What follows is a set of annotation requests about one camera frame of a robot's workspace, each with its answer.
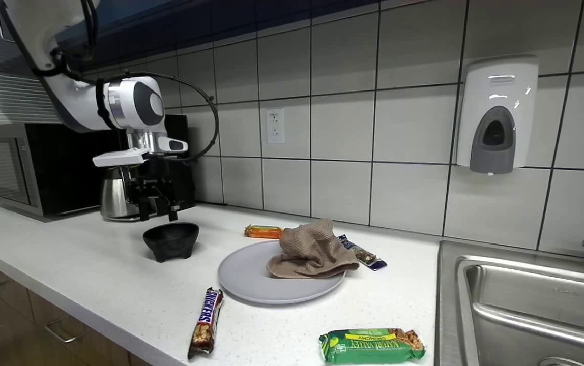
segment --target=stainless steel sink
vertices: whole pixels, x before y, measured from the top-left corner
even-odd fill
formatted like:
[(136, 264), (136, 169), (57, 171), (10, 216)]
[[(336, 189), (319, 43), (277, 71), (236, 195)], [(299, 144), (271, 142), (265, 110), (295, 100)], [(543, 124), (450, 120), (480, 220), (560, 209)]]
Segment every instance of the stainless steel sink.
[(584, 366), (584, 260), (444, 242), (440, 366)]

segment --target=microwave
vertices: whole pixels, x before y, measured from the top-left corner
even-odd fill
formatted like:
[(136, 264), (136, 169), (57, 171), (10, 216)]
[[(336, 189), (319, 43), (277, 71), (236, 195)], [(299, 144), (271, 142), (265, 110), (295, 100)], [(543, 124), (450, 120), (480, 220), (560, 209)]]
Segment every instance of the microwave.
[(118, 132), (77, 134), (63, 124), (0, 124), (0, 205), (37, 218), (96, 209), (104, 171), (92, 157), (120, 150)]

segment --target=white plate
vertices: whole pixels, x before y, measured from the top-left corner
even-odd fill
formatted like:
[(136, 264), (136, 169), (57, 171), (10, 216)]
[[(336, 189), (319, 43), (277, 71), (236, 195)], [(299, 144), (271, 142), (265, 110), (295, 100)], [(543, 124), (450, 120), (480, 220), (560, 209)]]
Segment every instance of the white plate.
[(252, 305), (293, 305), (307, 303), (332, 293), (342, 285), (342, 277), (334, 279), (275, 279), (267, 266), (273, 256), (283, 250), (277, 242), (244, 246), (218, 266), (218, 283), (238, 301)]

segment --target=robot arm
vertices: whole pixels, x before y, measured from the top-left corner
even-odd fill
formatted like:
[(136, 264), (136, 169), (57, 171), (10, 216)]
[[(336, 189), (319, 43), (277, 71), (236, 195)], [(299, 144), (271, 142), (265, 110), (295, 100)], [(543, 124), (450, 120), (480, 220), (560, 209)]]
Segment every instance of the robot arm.
[(0, 18), (69, 128), (128, 132), (130, 148), (96, 157), (98, 167), (140, 165), (153, 155), (187, 150), (183, 140), (167, 138), (161, 89), (153, 77), (90, 83), (65, 73), (55, 35), (83, 20), (81, 2), (0, 0)]

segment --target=white countertop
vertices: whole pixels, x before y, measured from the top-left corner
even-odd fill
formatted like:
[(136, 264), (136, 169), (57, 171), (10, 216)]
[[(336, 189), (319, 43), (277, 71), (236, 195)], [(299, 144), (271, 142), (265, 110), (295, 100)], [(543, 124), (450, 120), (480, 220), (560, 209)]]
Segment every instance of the white countertop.
[[(234, 250), (265, 242), (242, 236), (248, 224), (295, 228), (301, 218), (197, 205), (179, 222), (201, 228), (187, 260), (159, 264), (142, 232), (165, 218), (108, 224), (98, 211), (39, 222), (0, 207), (0, 270), (53, 301), (151, 364), (187, 364), (187, 348), (218, 264)], [(336, 226), (389, 262), (360, 266), (324, 299), (293, 307), (252, 307), (226, 297), (216, 350), (191, 364), (319, 366), (317, 338), (342, 327), (415, 329), (433, 364), (437, 240)]]

